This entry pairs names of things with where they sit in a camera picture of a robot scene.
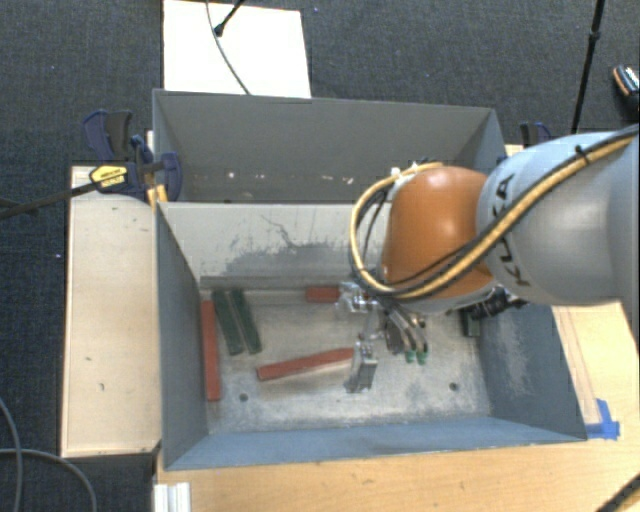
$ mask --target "red block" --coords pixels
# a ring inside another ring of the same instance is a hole
[[[202,354],[204,357],[204,380],[207,400],[215,402],[222,398],[220,368],[218,363],[218,339],[216,336],[216,309],[213,301],[200,304],[202,323]]]
[[[310,286],[305,291],[307,302],[329,304],[337,302],[340,298],[340,290],[337,286]]]
[[[256,373],[258,374],[259,380],[280,379],[282,377],[288,377],[289,375],[306,373],[340,361],[347,361],[350,360],[352,356],[352,348],[339,348],[299,359],[290,359],[289,361],[259,366],[256,368]]]

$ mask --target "white paper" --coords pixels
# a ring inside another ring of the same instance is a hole
[[[210,2],[214,27],[231,7]],[[220,43],[251,94],[311,97],[298,11],[242,6]],[[164,0],[164,87],[244,94],[218,51],[204,2]]]

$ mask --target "gray bin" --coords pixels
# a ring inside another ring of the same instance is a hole
[[[483,108],[154,92],[154,146],[178,151],[180,202],[157,215],[162,444],[173,469],[309,462],[586,439],[549,308],[484,321],[428,319],[426,366],[377,347],[373,388],[348,368],[259,383],[255,367],[355,341],[364,317],[310,305],[305,286],[346,279],[352,202],[424,157],[490,172],[504,146]],[[384,217],[371,254],[380,250]],[[264,350],[230,357],[205,397],[199,303],[242,287]]]

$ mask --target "gray carpet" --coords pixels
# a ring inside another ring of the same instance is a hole
[[[519,141],[524,120],[542,121],[554,135],[568,132],[593,9],[592,2],[560,0],[248,5],[302,10],[314,96],[494,107],[508,142]],[[3,0],[0,196],[27,201],[64,188],[72,161],[93,158],[80,123],[95,109],[133,110],[131,133],[151,126],[151,89],[162,83],[161,20],[159,0]],[[584,130],[627,122],[610,70],[637,66],[639,20],[637,0],[607,4]],[[36,218],[0,221],[0,396],[24,446],[53,452],[65,213],[58,204]],[[10,444],[0,420],[0,446]],[[95,459],[82,467],[100,510],[148,510],[150,457]],[[29,461],[26,469],[23,510],[88,510],[81,485],[60,468]],[[14,482],[13,461],[0,460],[0,510],[10,510]]]

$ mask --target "bin floor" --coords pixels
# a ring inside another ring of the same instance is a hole
[[[407,364],[384,340],[373,387],[348,394],[350,362],[313,373],[260,382],[256,367],[353,347],[366,314],[334,304],[309,304],[300,290],[245,291],[263,350],[229,356],[218,325],[222,399],[208,404],[211,434],[346,428],[488,416],[489,400],[476,341],[462,334],[456,314],[427,319],[427,363]]]

